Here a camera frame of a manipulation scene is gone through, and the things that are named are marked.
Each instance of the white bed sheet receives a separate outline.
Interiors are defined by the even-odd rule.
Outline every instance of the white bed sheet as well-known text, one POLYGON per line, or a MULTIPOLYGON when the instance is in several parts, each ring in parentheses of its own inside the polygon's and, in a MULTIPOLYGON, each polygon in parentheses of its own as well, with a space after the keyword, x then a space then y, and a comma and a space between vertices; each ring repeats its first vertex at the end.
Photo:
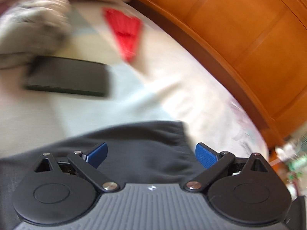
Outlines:
POLYGON ((73 4, 73 33, 57 56, 109 65, 111 95, 25 91, 25 67, 0 71, 0 155, 6 156, 112 125, 149 120, 181 120, 192 150, 203 142, 239 157, 260 152, 268 158, 261 135, 232 95, 156 24, 127 4, 73 4), (145 24, 140 49, 128 65, 101 16, 114 7, 145 24))

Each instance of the small logo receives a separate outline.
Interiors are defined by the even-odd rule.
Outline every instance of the small logo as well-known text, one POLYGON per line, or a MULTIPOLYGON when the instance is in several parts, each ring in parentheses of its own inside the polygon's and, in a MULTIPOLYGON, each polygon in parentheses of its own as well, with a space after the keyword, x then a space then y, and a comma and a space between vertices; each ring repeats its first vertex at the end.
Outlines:
POLYGON ((148 189, 149 189, 150 191, 154 191, 156 188, 157 188, 157 187, 156 187, 155 185, 151 185, 151 186, 148 187, 148 189))

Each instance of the gray ribbed plate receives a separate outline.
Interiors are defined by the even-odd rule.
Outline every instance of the gray ribbed plate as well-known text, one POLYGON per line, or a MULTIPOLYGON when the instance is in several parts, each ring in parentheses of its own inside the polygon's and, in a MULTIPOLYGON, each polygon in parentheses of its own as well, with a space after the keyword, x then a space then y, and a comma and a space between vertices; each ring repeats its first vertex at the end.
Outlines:
POLYGON ((178 184, 126 184, 122 191, 104 194, 78 220, 42 227, 22 222, 15 230, 287 230, 279 223, 243 227, 218 216, 203 195, 183 191, 178 184))

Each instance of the dark gray fabric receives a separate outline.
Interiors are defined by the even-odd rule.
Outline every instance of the dark gray fabric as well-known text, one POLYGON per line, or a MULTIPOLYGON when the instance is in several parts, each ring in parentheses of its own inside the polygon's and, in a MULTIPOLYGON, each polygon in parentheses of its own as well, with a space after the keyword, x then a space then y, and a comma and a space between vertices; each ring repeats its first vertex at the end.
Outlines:
POLYGON ((11 196, 27 169, 43 152, 55 157, 86 151, 106 142, 108 157, 99 170, 124 183, 184 183, 204 168, 185 140, 181 122, 155 121, 112 127, 26 153, 0 159, 0 229, 12 230, 20 221, 11 196))

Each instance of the wooden headboard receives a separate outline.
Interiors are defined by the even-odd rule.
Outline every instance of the wooden headboard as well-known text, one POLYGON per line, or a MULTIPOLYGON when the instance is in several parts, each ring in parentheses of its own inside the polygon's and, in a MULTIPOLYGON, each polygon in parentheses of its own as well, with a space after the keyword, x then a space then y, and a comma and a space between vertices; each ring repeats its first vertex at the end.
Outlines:
POLYGON ((269 147, 307 120, 307 0, 132 0, 243 106, 269 147))

